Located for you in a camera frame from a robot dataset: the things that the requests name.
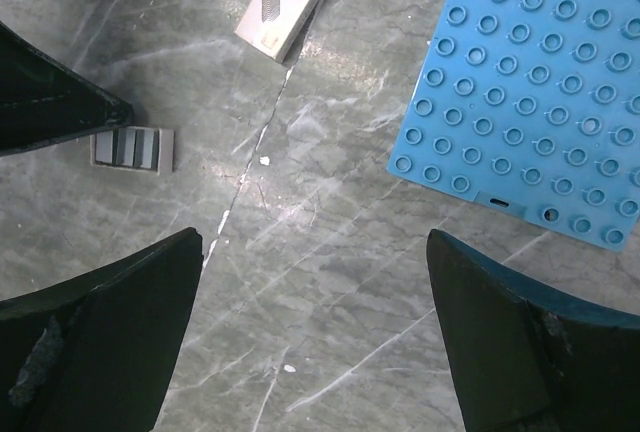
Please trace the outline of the grey staple strips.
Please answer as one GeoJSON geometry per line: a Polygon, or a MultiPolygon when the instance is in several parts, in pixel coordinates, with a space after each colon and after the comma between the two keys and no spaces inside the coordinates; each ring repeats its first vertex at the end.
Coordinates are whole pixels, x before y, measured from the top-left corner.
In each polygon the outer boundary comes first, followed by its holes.
{"type": "Polygon", "coordinates": [[[132,172],[168,175],[174,167],[171,129],[129,126],[90,137],[90,163],[132,172]]]}

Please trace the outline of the small staple box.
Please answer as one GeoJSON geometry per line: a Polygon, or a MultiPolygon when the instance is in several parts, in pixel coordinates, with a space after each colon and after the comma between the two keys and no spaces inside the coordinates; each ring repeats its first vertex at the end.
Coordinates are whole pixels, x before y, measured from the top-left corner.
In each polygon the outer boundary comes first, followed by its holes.
{"type": "Polygon", "coordinates": [[[235,34],[282,63],[319,0],[251,0],[235,34]]]}

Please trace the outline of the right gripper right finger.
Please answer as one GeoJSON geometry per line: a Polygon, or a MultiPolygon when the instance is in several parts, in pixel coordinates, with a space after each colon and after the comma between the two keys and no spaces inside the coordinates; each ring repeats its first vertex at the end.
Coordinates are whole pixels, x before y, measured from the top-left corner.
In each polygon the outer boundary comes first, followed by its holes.
{"type": "Polygon", "coordinates": [[[638,316],[548,286],[438,229],[426,259],[466,430],[638,430],[638,316]]]}

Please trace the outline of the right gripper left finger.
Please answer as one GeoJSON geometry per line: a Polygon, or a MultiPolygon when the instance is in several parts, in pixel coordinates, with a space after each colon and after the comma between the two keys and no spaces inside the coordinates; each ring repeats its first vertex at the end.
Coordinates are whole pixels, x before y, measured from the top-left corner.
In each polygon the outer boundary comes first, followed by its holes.
{"type": "Polygon", "coordinates": [[[150,431],[190,320],[202,236],[1,303],[4,431],[150,431]]]}

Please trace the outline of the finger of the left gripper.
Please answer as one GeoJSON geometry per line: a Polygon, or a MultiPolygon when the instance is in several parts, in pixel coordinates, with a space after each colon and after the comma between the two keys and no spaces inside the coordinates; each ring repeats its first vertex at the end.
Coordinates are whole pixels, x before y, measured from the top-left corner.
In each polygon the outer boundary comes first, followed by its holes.
{"type": "Polygon", "coordinates": [[[134,108],[1,26],[1,154],[132,125],[134,108]]]}

